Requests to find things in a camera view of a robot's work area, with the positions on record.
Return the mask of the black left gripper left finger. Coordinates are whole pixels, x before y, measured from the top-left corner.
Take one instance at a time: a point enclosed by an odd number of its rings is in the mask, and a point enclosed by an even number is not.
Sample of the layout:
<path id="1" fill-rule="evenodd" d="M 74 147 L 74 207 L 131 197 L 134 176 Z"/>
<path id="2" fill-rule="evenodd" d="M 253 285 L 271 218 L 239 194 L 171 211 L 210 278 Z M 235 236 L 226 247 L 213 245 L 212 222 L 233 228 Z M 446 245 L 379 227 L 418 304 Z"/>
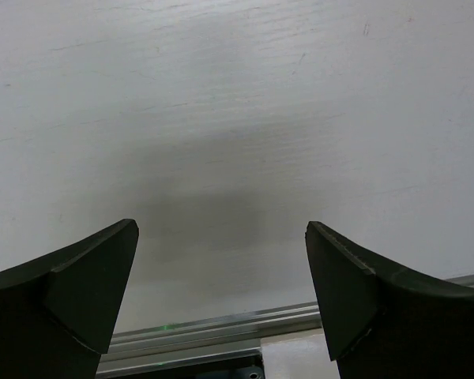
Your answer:
<path id="1" fill-rule="evenodd" d="M 124 219 L 0 272 L 0 378 L 94 378 L 139 238 Z"/>

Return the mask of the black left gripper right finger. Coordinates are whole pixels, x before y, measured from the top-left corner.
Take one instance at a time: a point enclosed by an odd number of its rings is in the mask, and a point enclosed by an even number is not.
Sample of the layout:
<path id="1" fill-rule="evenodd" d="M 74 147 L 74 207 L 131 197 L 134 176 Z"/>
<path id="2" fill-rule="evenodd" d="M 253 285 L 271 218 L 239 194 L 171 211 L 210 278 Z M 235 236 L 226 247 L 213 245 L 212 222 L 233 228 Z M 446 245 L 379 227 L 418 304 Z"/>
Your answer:
<path id="1" fill-rule="evenodd" d="M 318 221 L 307 256 L 342 378 L 474 378 L 474 288 L 417 272 Z"/>

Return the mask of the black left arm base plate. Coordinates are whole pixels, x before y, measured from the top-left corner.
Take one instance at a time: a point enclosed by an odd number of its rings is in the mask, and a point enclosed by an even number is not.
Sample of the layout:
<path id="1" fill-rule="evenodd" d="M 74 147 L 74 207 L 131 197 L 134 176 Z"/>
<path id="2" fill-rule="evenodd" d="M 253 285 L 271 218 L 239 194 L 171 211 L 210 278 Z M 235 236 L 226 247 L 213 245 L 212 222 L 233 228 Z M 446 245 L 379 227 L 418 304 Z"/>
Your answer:
<path id="1" fill-rule="evenodd" d="M 265 378 L 265 369 L 260 355 L 249 355 L 211 362 L 164 364 L 97 378 Z"/>

